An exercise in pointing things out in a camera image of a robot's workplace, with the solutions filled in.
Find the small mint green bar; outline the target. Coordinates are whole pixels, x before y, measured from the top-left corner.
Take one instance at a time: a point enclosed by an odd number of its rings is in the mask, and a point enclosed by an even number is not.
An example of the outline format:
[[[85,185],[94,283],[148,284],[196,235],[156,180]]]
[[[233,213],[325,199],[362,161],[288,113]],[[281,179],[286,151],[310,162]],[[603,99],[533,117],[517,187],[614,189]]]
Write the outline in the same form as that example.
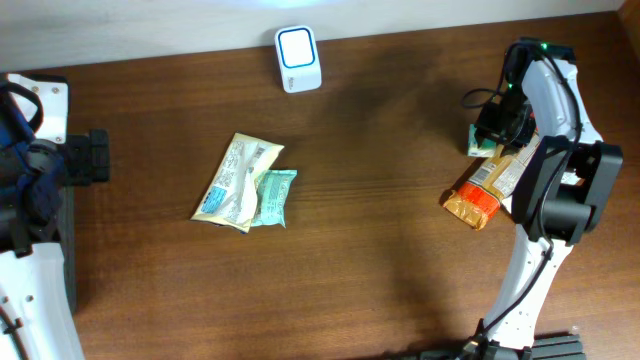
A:
[[[476,138],[476,126],[471,124],[468,134],[467,155],[470,157],[489,158],[492,157],[497,149],[497,144],[491,140],[483,140],[479,143]]]

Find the orange spaghetti package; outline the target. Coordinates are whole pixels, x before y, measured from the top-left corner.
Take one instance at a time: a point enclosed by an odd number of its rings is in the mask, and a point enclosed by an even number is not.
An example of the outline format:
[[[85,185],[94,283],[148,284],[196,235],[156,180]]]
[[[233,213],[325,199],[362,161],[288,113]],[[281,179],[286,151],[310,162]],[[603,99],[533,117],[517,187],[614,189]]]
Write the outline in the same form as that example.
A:
[[[494,154],[444,202],[443,207],[475,230],[483,229],[510,198],[540,143],[537,132],[521,148],[498,145]]]

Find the cream wipes packet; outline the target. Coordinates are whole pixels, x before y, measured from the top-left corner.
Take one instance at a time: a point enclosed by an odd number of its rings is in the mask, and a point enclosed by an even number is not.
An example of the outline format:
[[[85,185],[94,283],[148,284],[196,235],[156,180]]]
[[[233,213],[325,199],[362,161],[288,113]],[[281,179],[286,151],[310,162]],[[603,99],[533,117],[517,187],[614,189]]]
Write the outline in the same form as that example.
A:
[[[191,220],[247,233],[258,206],[257,188],[283,149],[235,133]]]

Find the teal snack packet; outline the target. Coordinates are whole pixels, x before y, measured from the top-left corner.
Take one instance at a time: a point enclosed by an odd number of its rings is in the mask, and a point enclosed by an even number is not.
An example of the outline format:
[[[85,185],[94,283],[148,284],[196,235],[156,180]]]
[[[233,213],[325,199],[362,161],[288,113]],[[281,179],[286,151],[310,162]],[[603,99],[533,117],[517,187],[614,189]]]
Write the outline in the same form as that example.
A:
[[[281,225],[286,227],[285,205],[296,170],[268,170],[257,189],[258,205],[252,227]]]

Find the white Pantene tube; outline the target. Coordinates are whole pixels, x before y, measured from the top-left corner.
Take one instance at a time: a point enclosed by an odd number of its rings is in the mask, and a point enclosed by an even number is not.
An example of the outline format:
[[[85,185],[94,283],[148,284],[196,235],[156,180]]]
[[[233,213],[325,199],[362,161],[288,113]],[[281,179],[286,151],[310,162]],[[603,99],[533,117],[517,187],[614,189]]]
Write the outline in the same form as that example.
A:
[[[565,172],[562,176],[561,183],[564,185],[579,185],[583,182],[575,172]],[[501,201],[502,208],[508,213],[512,214],[512,202],[513,196],[510,195]]]

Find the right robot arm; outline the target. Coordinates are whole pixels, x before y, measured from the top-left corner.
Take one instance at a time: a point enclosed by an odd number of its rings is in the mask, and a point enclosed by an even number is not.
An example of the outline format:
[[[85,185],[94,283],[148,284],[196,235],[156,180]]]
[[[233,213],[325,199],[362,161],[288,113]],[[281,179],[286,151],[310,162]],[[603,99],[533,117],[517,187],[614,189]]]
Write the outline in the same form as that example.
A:
[[[505,51],[498,85],[479,105],[478,142],[539,144],[511,195],[516,243],[500,294],[461,359],[580,359],[575,337],[534,338],[553,279],[599,223],[623,163],[591,123],[572,48],[520,38]]]

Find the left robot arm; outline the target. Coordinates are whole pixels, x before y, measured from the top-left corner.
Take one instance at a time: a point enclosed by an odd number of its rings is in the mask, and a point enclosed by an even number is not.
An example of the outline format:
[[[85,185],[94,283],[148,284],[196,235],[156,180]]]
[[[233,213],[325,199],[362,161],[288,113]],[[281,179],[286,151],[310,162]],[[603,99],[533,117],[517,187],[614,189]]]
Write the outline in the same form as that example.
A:
[[[60,76],[1,77],[1,356],[81,359],[74,190],[110,179],[104,129],[70,135]]]

